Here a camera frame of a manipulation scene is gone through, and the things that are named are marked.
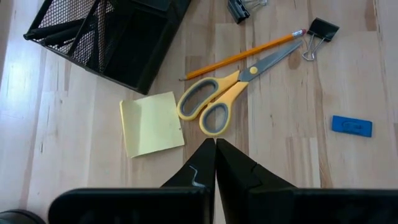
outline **wooden surface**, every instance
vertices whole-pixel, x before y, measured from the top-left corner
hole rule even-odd
[[[118,105],[143,96],[25,41],[41,3],[0,3],[0,211],[45,218],[66,190],[160,186],[206,138],[198,121],[182,122],[185,147],[128,159]],[[187,72],[321,17],[341,29],[317,61],[301,59],[304,46],[253,80],[221,137],[299,187],[398,188],[397,11],[396,0],[270,0],[238,26],[226,1],[193,0],[150,94],[178,99],[197,80],[178,81]],[[373,121],[374,136],[330,131],[334,114]],[[215,222],[224,223],[216,197]]]

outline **scissors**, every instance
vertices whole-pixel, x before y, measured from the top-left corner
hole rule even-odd
[[[199,115],[200,111],[207,105],[199,119],[200,129],[208,136],[218,136],[222,134],[228,128],[231,121],[231,112],[234,100],[247,87],[249,82],[253,78],[256,78],[258,75],[265,72],[268,68],[271,68],[277,62],[281,61],[301,45],[302,41],[290,44],[278,52],[261,59],[242,72],[238,70],[225,78],[208,77],[197,81],[182,95],[177,105],[178,115],[185,121],[191,121],[195,119]],[[187,104],[187,101],[205,86],[212,86],[213,90],[207,97],[198,102],[191,111],[186,111],[185,105]],[[215,102],[210,102],[219,95],[221,96]],[[215,112],[217,108],[223,109],[223,122],[219,127],[213,129],[210,128],[206,122],[209,115],[212,112]]]

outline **mesh desk organizer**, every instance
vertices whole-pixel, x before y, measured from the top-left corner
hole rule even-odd
[[[26,40],[147,94],[191,0],[45,0]]]

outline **blue eraser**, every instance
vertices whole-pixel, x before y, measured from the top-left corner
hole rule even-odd
[[[331,129],[340,133],[356,134],[359,136],[372,137],[372,122],[361,119],[333,116]]]

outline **black clip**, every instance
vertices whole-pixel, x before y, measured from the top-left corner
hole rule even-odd
[[[250,16],[250,13],[242,3],[242,0],[228,0],[228,10],[237,24]]]
[[[323,42],[330,42],[332,38],[337,33],[340,27],[331,24],[330,22],[324,21],[323,19],[316,18],[308,30],[307,34],[311,35],[310,43],[308,44],[308,49],[303,53],[303,58],[309,62],[315,60],[315,52],[318,50],[319,46]],[[312,48],[312,41],[314,37],[321,39],[319,44]]]
[[[247,3],[252,3],[251,7],[245,6]],[[241,23],[243,20],[249,18],[250,9],[257,6],[267,4],[267,0],[228,0],[228,10],[231,13],[237,24]]]

